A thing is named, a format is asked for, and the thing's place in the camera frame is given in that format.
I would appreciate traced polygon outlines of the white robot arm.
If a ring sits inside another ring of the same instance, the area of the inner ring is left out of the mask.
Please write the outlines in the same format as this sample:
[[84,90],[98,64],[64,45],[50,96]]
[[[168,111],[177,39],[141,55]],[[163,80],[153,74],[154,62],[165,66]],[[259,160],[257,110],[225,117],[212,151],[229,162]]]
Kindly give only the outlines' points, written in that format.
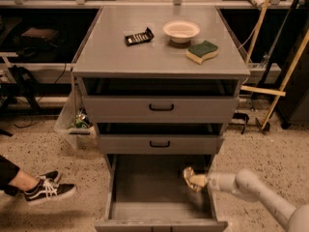
[[183,177],[194,191],[209,187],[211,190],[231,193],[243,200],[260,201],[286,232],[309,232],[309,205],[292,205],[250,170],[244,169],[237,174],[196,174],[188,167],[183,172]]

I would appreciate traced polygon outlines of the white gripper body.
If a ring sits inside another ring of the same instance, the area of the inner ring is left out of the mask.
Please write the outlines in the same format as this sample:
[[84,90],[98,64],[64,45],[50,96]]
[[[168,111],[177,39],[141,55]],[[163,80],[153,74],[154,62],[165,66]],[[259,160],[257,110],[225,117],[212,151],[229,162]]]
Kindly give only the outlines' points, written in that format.
[[221,173],[219,172],[212,172],[208,175],[208,187],[215,191],[222,191],[221,184],[220,184]]

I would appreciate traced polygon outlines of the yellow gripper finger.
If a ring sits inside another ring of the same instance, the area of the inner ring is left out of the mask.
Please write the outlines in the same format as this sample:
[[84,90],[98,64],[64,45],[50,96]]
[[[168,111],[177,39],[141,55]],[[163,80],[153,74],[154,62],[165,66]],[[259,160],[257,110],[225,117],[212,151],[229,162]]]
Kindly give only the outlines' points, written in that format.
[[204,174],[192,175],[189,181],[194,188],[204,188],[208,184],[208,178]]

